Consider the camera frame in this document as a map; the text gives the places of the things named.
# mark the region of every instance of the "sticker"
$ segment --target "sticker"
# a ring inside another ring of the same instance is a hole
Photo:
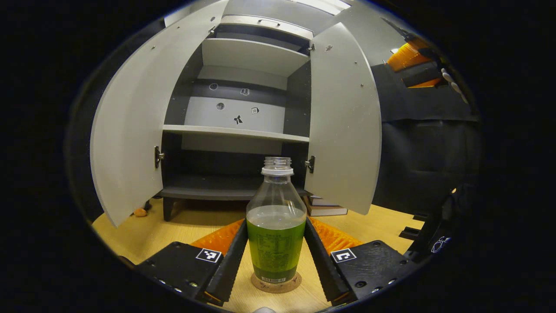
[[[440,237],[437,242],[434,243],[433,248],[430,250],[432,253],[437,253],[440,249],[444,248],[444,245],[450,241],[451,237]]]
[[[349,248],[332,251],[330,254],[332,254],[332,257],[334,258],[334,261],[336,261],[336,263],[345,262],[357,258]]]
[[[209,249],[204,249],[201,250],[201,252],[199,252],[199,254],[195,257],[198,258],[199,260],[203,260],[203,261],[207,261],[207,262],[212,262],[212,263],[216,263],[218,261],[218,259],[220,258],[220,255],[222,253],[220,251],[214,251],[214,250],[209,250]]]

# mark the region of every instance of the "wooden floor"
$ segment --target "wooden floor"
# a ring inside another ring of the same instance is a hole
[[[117,229],[105,214],[93,228],[117,255],[138,264],[173,241],[191,243],[218,228],[245,217],[247,202],[187,200],[176,202],[174,218],[162,218],[162,200],[152,199],[153,207],[146,217],[130,216]],[[362,216],[349,211],[343,216],[324,216],[316,219],[328,223],[364,242],[382,240],[400,253],[405,253],[412,241],[398,237],[405,226],[421,229],[424,222],[412,215],[371,206]],[[276,312],[315,312],[330,306],[326,301],[311,253],[304,240],[297,271],[303,282],[286,294],[268,294],[256,289],[250,281],[253,267],[249,243],[245,248],[230,301],[224,309],[234,312],[253,312],[267,306]]]

